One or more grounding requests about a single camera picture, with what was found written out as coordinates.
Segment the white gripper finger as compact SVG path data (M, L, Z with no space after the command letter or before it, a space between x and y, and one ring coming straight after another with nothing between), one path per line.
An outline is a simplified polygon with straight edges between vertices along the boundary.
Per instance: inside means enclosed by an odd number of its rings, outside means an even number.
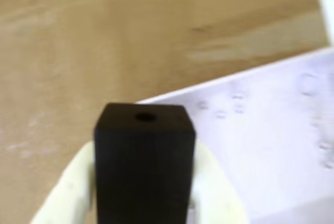
M94 144L84 144L62 172L31 223L85 223L95 189Z
M249 223L235 188L203 142L195 147L192 204L195 223Z

